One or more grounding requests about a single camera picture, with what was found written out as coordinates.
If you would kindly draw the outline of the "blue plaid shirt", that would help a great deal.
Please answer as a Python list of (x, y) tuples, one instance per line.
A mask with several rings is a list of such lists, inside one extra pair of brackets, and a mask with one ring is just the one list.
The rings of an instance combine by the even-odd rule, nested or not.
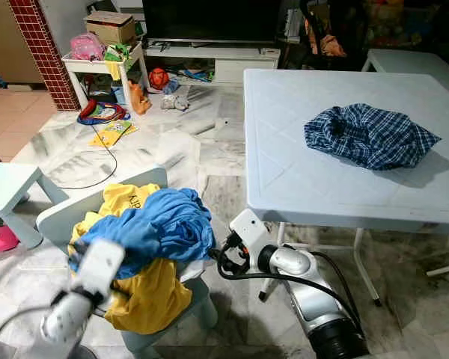
[(303, 133), (307, 147), (372, 171), (415, 168), (442, 140), (404, 113), (365, 103), (325, 109)]

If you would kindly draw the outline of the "yellow shirt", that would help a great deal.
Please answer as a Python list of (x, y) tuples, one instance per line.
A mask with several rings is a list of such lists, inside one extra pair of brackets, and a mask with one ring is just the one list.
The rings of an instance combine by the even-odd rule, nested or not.
[[(159, 191), (157, 184), (135, 185), (115, 182), (104, 188), (103, 204), (97, 212), (86, 212), (75, 224), (67, 244), (68, 264), (78, 271), (79, 253), (75, 250), (83, 236), (106, 215), (122, 215), (129, 208), (141, 208), (148, 196)], [(112, 281), (112, 303), (103, 318), (119, 331), (153, 334), (167, 328), (190, 304), (192, 291), (179, 280), (173, 260), (157, 259), (144, 266), (138, 274)]]

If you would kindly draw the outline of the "white folding table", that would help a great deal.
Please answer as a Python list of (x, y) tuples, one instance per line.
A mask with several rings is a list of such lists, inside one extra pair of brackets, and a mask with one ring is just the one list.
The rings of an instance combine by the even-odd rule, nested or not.
[[(406, 114), (440, 140), (417, 167), (383, 172), (306, 146), (306, 122), (354, 103)], [(244, 109), (248, 208), (271, 222), (355, 229), (350, 248), (374, 301), (366, 230), (449, 235), (449, 91), (433, 76), (250, 69)]]

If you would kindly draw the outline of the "grey plush toy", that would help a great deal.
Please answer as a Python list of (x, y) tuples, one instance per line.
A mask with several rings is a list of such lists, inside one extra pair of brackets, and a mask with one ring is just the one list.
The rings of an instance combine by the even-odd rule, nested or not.
[(162, 97), (160, 107), (164, 110), (187, 111), (190, 107), (190, 101), (187, 99), (187, 95), (180, 95), (179, 93), (166, 93)]

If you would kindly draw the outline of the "pale grey laundry basket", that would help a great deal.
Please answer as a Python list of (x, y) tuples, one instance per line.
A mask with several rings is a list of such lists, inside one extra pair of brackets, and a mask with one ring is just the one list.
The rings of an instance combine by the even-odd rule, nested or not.
[[(37, 216), (37, 231), (47, 242), (62, 251), (66, 250), (74, 225), (85, 217), (85, 213), (96, 212), (100, 208), (103, 202), (101, 192), (101, 189), (94, 189), (87, 194), (71, 195), (67, 200), (41, 212)], [(201, 280), (205, 262), (179, 262), (176, 264), (176, 270), (181, 283), (193, 293), (191, 304), (163, 331), (148, 335), (120, 331), (125, 348), (129, 349), (136, 359), (160, 359), (153, 345), (166, 334), (176, 331), (181, 322), (196, 320), (198, 329), (191, 332), (201, 338), (207, 337), (212, 328), (217, 325), (218, 314), (210, 298), (210, 288)]]

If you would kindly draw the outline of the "yellow green book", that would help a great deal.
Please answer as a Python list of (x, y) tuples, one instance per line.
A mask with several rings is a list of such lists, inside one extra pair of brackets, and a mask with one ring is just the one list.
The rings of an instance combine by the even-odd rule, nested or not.
[(92, 147), (113, 147), (122, 137), (135, 133), (139, 128), (128, 120), (106, 123), (101, 129), (92, 129), (94, 136), (90, 140)]

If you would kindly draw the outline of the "orange plastic toy animal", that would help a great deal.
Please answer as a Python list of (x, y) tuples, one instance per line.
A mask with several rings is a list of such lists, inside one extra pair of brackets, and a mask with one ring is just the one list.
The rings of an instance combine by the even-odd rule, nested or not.
[(127, 100), (129, 105), (132, 106), (133, 112), (144, 115), (152, 107), (146, 88), (133, 81), (128, 81), (126, 85), (128, 85)]

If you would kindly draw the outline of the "white television stand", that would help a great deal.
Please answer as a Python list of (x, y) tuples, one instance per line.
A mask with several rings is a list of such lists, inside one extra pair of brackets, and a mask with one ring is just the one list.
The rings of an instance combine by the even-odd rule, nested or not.
[(145, 47), (150, 67), (162, 68), (181, 85), (239, 86), (248, 69), (276, 69), (281, 51), (263, 46), (191, 46), (150, 42)]

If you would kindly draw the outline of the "red orange ball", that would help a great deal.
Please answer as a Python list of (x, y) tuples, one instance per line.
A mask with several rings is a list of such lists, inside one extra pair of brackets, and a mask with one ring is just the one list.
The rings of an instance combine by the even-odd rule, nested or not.
[(150, 70), (148, 81), (150, 88), (155, 89), (156, 91), (162, 91), (169, 85), (170, 78), (164, 69), (156, 67)]

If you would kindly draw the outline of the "colourful toy bag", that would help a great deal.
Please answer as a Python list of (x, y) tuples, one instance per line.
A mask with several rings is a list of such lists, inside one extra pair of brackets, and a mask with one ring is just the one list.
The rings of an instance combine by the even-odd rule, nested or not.
[(94, 124), (102, 124), (115, 122), (116, 120), (125, 119), (128, 111), (113, 102), (100, 102), (100, 100), (89, 99), (85, 103), (85, 107), (79, 113), (77, 122), (85, 126), (94, 126)]

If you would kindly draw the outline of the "pink toy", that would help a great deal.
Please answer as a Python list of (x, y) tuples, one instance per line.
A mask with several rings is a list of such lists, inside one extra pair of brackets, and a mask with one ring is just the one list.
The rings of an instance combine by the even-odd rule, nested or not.
[(0, 252), (7, 252), (19, 246), (18, 236), (9, 226), (0, 224)]

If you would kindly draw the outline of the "white toy shelf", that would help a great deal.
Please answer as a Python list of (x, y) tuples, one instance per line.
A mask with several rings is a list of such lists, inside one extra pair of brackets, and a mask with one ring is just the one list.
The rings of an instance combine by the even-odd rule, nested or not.
[(86, 61), (85, 59), (72, 58), (70, 52), (61, 58), (61, 62), (64, 63), (64, 68), (67, 70), (68, 78), (71, 81), (72, 89), (76, 98), (78, 99), (79, 109), (84, 109), (88, 103), (87, 89), (83, 86), (83, 82), (80, 81), (80, 74), (101, 74), (108, 75), (110, 79), (114, 78), (111, 72), (111, 64), (114, 63), (114, 68), (117, 69), (119, 79), (123, 88), (123, 93), (128, 95), (131, 92), (128, 81), (138, 83), (138, 85), (147, 92), (150, 83), (148, 79), (148, 69), (146, 68), (145, 55), (148, 45), (145, 41), (140, 40), (132, 51), (129, 52), (128, 57), (124, 61)]

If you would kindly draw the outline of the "pale blue plastic stool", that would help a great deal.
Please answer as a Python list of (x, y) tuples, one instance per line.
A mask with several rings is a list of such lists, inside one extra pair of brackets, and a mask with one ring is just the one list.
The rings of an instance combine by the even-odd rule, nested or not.
[(0, 163), (0, 219), (9, 227), (19, 243), (33, 248), (43, 241), (33, 224), (28, 223), (13, 212), (22, 196), (38, 184), (53, 204), (67, 200), (62, 188), (57, 187), (36, 165)]

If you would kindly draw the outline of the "green yellow toy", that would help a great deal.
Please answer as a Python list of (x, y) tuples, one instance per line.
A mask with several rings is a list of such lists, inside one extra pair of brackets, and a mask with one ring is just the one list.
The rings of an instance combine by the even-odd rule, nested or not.
[(109, 44), (104, 48), (103, 61), (106, 63), (109, 75), (114, 81), (120, 81), (124, 71), (121, 67), (128, 61), (135, 61), (132, 47), (122, 43)]

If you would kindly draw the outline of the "black television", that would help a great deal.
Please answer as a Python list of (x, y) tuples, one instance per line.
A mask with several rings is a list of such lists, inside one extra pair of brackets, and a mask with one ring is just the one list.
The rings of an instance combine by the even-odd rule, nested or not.
[(282, 0), (142, 0), (146, 35), (159, 41), (268, 43)]

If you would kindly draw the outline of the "pink bag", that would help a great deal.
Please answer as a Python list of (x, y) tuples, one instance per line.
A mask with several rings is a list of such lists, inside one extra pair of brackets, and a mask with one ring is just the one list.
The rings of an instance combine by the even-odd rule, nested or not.
[(104, 58), (105, 46), (94, 33), (75, 35), (70, 39), (70, 55), (74, 61), (101, 61)]

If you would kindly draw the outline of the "brown cardboard box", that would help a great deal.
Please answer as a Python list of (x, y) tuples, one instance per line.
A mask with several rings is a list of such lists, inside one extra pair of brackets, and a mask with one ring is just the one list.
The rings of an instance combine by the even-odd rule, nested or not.
[(91, 11), (85, 17), (85, 28), (97, 35), (102, 43), (135, 45), (135, 18), (116, 11)]

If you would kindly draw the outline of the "small white side table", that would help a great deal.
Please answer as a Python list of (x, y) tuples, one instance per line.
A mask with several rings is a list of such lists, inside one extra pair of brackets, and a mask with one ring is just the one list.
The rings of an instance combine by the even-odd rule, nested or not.
[(433, 76), (449, 91), (449, 64), (431, 52), (370, 49), (362, 72), (424, 74)]

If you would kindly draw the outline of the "dark shelf unit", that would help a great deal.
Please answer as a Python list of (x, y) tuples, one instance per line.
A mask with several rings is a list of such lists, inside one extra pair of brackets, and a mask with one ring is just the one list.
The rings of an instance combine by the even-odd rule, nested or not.
[(372, 49), (449, 63), (449, 0), (282, 0), (278, 66), (358, 71)]

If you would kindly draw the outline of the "red brick column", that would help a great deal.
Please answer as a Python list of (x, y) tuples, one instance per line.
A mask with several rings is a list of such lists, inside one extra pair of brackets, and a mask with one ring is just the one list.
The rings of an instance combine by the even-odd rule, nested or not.
[(80, 102), (76, 96), (70, 73), (61, 61), (61, 53), (48, 27), (40, 0), (6, 0), (13, 20), (42, 76), (44, 87), (60, 111), (77, 111)]

